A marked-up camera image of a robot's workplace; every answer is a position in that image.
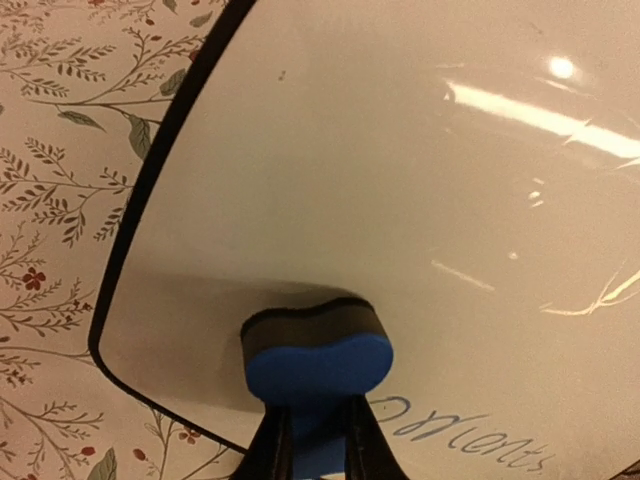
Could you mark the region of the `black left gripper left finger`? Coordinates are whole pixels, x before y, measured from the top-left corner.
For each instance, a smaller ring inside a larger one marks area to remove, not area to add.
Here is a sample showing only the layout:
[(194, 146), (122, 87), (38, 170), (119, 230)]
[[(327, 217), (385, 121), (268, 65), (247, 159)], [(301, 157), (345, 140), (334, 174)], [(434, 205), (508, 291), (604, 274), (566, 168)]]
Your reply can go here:
[(230, 480), (290, 478), (290, 410), (267, 406), (251, 444)]

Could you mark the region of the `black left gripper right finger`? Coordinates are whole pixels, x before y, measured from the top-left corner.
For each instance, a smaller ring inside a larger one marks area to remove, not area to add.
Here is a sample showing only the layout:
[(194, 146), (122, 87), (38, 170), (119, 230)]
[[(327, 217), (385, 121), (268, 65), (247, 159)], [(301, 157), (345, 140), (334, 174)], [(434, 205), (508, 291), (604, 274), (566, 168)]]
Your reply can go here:
[(344, 418), (346, 479), (408, 480), (364, 396), (347, 401)]

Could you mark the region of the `blue whiteboard eraser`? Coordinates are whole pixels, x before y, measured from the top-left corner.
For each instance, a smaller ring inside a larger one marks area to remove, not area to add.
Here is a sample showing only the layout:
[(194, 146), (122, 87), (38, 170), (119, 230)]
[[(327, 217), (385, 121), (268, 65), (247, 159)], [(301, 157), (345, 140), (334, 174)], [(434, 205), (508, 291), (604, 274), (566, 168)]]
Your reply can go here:
[(249, 392), (266, 406), (287, 407), (293, 430), (293, 476), (342, 472), (342, 405), (364, 396), (389, 373), (394, 353), (374, 309), (357, 297), (304, 308), (270, 308), (240, 331)]

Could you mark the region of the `white whiteboard black frame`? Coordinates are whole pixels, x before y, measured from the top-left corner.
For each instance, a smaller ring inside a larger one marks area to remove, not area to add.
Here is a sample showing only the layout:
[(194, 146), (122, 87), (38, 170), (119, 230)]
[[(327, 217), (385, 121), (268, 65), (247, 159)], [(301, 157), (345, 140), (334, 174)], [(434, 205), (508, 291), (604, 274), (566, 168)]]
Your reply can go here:
[(639, 475), (639, 5), (232, 1), (145, 158), (99, 369), (237, 451), (243, 323), (357, 297), (408, 479)]

